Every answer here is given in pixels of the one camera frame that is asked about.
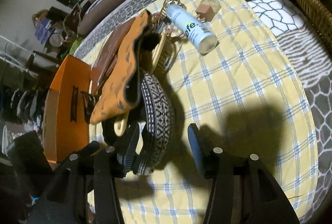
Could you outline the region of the orange cardboard box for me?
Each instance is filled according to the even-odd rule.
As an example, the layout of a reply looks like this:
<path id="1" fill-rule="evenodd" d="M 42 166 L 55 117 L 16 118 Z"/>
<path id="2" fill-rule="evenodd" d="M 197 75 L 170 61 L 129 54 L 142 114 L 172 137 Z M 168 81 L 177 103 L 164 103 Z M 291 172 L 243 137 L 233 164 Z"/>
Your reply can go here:
<path id="1" fill-rule="evenodd" d="M 89 125 L 84 119 L 83 92 L 89 90 L 91 67 L 67 55 L 47 93 L 42 144 L 50 163 L 61 163 L 89 143 Z"/>

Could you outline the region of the yellow plaid cloth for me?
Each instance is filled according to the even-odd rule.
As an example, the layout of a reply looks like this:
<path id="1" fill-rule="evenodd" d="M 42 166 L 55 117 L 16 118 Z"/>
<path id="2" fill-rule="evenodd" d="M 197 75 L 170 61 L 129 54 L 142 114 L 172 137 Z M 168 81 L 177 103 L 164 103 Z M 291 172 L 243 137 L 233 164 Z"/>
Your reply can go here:
<path id="1" fill-rule="evenodd" d="M 193 13 L 202 0 L 180 1 Z M 210 26 L 219 43 L 210 53 L 185 39 L 165 44 L 155 74 L 174 106 L 175 133 L 150 176 L 116 181 L 126 223 L 203 222 L 211 182 L 195 167 L 191 123 L 231 155 L 257 154 L 298 217 L 313 202 L 318 152 L 302 83 L 245 0 L 218 1 Z"/>

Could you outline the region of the orange felt pouch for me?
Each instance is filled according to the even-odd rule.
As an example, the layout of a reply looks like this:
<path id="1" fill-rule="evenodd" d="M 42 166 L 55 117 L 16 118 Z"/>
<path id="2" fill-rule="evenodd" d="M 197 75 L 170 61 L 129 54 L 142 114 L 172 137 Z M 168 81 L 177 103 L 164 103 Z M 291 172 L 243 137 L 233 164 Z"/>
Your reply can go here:
<path id="1" fill-rule="evenodd" d="M 123 37 L 120 38 L 116 63 L 103 85 L 90 123 L 95 125 L 109 118 L 129 112 L 140 101 L 139 62 L 141 40 L 150 29 L 151 13 L 143 10 Z"/>

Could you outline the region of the black white patterned headband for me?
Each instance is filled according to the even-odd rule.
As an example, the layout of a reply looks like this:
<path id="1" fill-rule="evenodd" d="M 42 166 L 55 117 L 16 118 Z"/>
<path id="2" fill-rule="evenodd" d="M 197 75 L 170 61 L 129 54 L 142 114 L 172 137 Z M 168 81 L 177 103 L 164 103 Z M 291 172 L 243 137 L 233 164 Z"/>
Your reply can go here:
<path id="1" fill-rule="evenodd" d="M 133 163 L 135 175 L 147 176 L 161 162 L 174 130 L 175 114 L 158 79 L 145 72 L 141 93 L 144 101 L 145 126 L 141 132 L 143 146 Z"/>

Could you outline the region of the brown wrapped notebook upper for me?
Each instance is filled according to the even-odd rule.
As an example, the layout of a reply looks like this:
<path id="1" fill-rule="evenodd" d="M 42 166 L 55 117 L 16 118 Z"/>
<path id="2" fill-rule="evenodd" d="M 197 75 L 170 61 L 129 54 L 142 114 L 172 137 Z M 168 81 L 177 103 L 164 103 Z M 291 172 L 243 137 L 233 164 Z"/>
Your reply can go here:
<path id="1" fill-rule="evenodd" d="M 111 66 L 114 66 L 112 62 L 116 60 L 116 54 L 118 52 L 119 46 L 130 30 L 134 20 L 135 18 L 132 18 L 117 26 L 111 35 L 107 38 L 104 46 L 99 52 L 97 60 L 92 66 L 90 74 L 90 80 L 92 81 L 91 93 L 93 95 L 97 94 L 99 87 L 105 80 L 107 72 L 110 72 L 109 69 L 111 69 Z"/>

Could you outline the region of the grey pebble pattern blanket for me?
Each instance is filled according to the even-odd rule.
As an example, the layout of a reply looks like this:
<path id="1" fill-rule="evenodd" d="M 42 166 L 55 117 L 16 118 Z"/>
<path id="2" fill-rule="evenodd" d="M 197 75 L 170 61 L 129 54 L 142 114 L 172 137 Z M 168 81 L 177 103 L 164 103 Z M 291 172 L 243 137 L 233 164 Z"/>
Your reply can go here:
<path id="1" fill-rule="evenodd" d="M 318 152 L 318 179 L 301 223 L 314 223 L 331 201 L 331 55 L 304 14 L 289 0 L 245 0 L 271 30 L 304 88 Z M 92 64 L 114 28 L 140 11 L 155 13 L 164 0 L 126 0 L 85 38 L 75 57 Z"/>

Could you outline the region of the white clothes rack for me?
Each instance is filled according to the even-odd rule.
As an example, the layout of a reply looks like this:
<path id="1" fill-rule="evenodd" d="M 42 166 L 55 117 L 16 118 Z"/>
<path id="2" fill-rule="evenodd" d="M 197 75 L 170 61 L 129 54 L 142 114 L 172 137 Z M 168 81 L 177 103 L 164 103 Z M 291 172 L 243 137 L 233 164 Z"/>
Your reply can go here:
<path id="1" fill-rule="evenodd" d="M 22 46 L 18 45 L 17 43 L 9 40 L 5 36 L 1 35 L 1 44 L 4 44 L 4 46 L 1 46 L 1 60 L 3 60 L 5 63 L 9 63 L 9 65 L 13 67 L 17 67 L 21 71 L 28 73 L 34 78 L 38 77 L 38 73 L 36 71 L 31 70 L 31 67 L 28 66 L 28 60 L 24 63 L 22 60 L 18 58 L 18 55 L 11 54 L 10 52 L 7 52 L 7 46 L 10 44 L 13 46 L 14 51 L 17 49 L 24 51 L 30 55 L 32 58 L 31 63 L 33 63 L 34 59 L 37 56 L 36 52 L 30 51 L 26 48 L 23 48 Z"/>

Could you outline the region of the white spray bottle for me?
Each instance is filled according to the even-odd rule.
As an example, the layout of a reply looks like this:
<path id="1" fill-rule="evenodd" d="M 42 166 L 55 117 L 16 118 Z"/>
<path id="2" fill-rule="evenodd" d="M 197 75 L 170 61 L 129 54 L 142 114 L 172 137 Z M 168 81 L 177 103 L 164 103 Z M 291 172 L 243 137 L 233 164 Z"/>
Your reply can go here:
<path id="1" fill-rule="evenodd" d="M 169 5 L 166 15 L 200 54 L 207 54 L 217 46 L 217 36 L 181 6 Z"/>

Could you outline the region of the small brown square packet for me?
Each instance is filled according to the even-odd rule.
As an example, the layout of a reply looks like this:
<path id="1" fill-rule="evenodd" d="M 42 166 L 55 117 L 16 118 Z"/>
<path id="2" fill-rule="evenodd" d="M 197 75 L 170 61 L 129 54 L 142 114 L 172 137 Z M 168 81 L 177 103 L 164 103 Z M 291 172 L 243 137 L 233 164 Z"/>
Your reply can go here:
<path id="1" fill-rule="evenodd" d="M 211 22 L 221 9 L 219 0 L 201 0 L 195 10 L 200 21 Z"/>

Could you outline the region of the wicker basket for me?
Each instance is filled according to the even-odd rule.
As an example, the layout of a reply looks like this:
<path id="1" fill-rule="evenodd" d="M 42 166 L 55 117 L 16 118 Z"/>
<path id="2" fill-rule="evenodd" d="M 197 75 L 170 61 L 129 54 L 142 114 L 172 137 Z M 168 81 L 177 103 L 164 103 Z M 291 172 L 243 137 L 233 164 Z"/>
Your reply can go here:
<path id="1" fill-rule="evenodd" d="M 320 0 L 296 0 L 323 41 L 331 46 L 331 12 Z"/>

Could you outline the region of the gold hair clip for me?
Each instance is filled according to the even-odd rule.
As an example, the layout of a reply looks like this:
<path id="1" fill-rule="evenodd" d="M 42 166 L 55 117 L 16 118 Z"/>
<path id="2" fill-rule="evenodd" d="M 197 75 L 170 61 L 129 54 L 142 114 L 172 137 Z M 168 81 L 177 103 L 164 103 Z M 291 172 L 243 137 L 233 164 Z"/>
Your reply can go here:
<path id="1" fill-rule="evenodd" d="M 165 0 L 163 2 L 163 7 L 161 8 L 161 11 L 160 11 L 160 14 L 161 14 L 162 17 L 165 17 L 167 15 L 166 10 L 171 5 L 178 5 L 178 6 L 180 6 L 181 8 L 183 8 L 185 10 L 187 9 L 185 4 L 181 3 L 180 0 Z"/>

